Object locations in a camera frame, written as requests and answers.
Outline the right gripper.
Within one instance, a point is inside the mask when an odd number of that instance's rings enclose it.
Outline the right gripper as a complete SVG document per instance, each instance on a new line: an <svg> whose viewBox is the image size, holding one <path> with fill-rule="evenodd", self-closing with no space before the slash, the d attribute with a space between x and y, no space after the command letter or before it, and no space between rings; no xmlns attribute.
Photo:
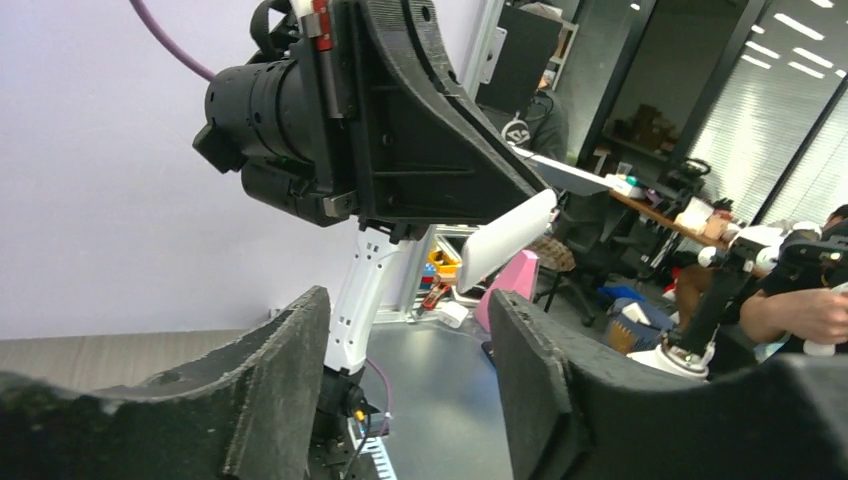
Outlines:
<svg viewBox="0 0 848 480"><path fill-rule="evenodd" d="M484 224L546 189L453 79L429 1L312 1L293 48L308 180L291 212L391 242Z"/></svg>

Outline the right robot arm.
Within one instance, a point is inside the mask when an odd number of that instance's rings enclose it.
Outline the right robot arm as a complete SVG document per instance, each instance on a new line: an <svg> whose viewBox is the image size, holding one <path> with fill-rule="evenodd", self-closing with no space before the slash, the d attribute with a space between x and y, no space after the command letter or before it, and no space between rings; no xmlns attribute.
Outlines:
<svg viewBox="0 0 848 480"><path fill-rule="evenodd" d="M361 398L368 336L397 257L436 224L527 221L554 192L457 83L429 1L265 1L247 63L219 72L194 149L246 194L320 227L356 218L331 317L310 442L341 439Z"/></svg>

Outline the white battery cover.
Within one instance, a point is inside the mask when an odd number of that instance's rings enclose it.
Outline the white battery cover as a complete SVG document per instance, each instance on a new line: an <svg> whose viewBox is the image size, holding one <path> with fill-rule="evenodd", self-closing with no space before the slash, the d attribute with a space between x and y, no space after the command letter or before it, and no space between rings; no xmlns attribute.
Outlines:
<svg viewBox="0 0 848 480"><path fill-rule="evenodd" d="M468 291L540 237L547 230L556 205L555 192L547 189L479 227L461 250L457 290Z"/></svg>

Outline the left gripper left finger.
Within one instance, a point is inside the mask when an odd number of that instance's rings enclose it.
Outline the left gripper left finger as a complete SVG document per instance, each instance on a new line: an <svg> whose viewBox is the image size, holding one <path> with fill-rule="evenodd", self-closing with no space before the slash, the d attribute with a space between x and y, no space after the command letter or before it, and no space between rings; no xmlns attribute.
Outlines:
<svg viewBox="0 0 848 480"><path fill-rule="evenodd" d="M5 479L301 479L330 301L275 318L136 386L84 393L1 376Z"/></svg>

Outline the operator hand in background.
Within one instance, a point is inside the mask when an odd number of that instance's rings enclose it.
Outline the operator hand in background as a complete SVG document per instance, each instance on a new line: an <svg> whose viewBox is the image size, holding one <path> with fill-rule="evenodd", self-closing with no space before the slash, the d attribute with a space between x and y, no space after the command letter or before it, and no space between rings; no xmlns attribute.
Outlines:
<svg viewBox="0 0 848 480"><path fill-rule="evenodd" d="M847 297L828 289L767 295L758 291L740 311L739 325L756 343L771 343L786 334L818 344L847 341Z"/></svg>

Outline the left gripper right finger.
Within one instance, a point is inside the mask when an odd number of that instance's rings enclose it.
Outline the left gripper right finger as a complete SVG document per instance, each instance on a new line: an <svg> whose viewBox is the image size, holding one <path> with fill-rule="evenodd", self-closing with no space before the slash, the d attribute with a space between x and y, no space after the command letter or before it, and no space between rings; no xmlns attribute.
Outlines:
<svg viewBox="0 0 848 480"><path fill-rule="evenodd" d="M498 290L516 479L843 479L847 361L780 355L711 383L637 363Z"/></svg>

